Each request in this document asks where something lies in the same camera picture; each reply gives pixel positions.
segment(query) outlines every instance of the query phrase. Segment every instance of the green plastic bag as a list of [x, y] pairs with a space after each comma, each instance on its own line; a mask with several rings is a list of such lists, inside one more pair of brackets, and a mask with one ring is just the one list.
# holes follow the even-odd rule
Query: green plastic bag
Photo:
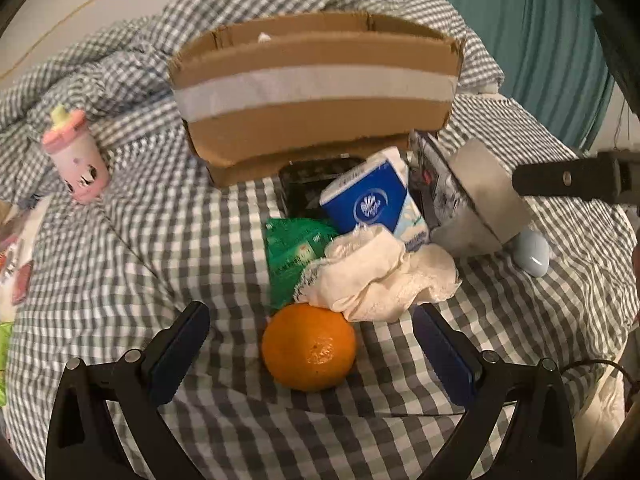
[[265, 225], [271, 309], [291, 303], [306, 264], [324, 257], [338, 233], [327, 222], [309, 218], [271, 218]]
[[4, 371], [6, 369], [6, 359], [9, 353], [9, 339], [13, 323], [0, 323], [0, 407], [6, 405], [6, 393], [4, 384]]

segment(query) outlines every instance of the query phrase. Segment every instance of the mandarin orange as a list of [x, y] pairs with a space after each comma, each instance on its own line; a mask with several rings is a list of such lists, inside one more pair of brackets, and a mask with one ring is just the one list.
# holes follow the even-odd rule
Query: mandarin orange
[[308, 303], [281, 309], [262, 336], [267, 370], [293, 390], [317, 392], [341, 383], [355, 355], [355, 332], [344, 316]]

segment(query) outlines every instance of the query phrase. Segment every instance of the checkered fabric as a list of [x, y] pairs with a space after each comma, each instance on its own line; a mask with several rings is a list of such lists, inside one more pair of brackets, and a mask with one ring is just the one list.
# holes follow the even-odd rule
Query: checkered fabric
[[[367, 9], [467, 37], [460, 88], [502, 73], [444, 0], [178, 0], [159, 16], [118, 23], [65, 50], [0, 94], [0, 199], [53, 194], [18, 310], [4, 415], [16, 452], [44, 474], [47, 428], [66, 361], [119, 358], [168, 327], [190, 300], [210, 307], [211, 332], [164, 420], [206, 478], [416, 478], [459, 420], [412, 335], [410, 316], [359, 323], [356, 365], [319, 394], [274, 384], [260, 364], [269, 283], [261, 226], [280, 214], [270, 178], [228, 189], [190, 156], [167, 60], [222, 23], [278, 12]], [[38, 145], [57, 104], [86, 110], [112, 174], [103, 196], [74, 203]], [[570, 156], [512, 101], [459, 95], [444, 144], [477, 137], [507, 167]], [[559, 363], [620, 350], [638, 311], [629, 266], [634, 235], [617, 208], [532, 199], [552, 248], [534, 279], [505, 252], [459, 262], [463, 285], [439, 305], [479, 348], [507, 360]], [[602, 373], [567, 374], [574, 410]], [[476, 466], [488, 467], [506, 408]], [[149, 471], [122, 414], [118, 434], [136, 472]]]

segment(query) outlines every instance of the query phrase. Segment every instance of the pink toy cup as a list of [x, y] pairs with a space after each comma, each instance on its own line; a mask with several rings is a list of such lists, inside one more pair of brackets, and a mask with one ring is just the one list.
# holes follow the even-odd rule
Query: pink toy cup
[[80, 203], [96, 198], [109, 183], [109, 171], [86, 124], [82, 110], [67, 114], [57, 108], [52, 113], [54, 126], [42, 137], [71, 196]]

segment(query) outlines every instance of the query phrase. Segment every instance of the white wall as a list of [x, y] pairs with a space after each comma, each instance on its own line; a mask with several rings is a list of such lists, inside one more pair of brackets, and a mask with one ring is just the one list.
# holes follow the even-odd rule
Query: white wall
[[[623, 104], [625, 108], [622, 113], [622, 118], [620, 118], [620, 110], [622, 110]], [[619, 118], [620, 130], [616, 136], [616, 127], [618, 126]], [[600, 131], [593, 141], [590, 152], [612, 150], [615, 147], [619, 149], [635, 147], [636, 150], [640, 150], [640, 121], [638, 121], [638, 117], [633, 112], [629, 111], [628, 104], [618, 85], [614, 86], [607, 113], [602, 121]]]
[[27, 0], [0, 37], [0, 88], [98, 28], [154, 14], [170, 1]]

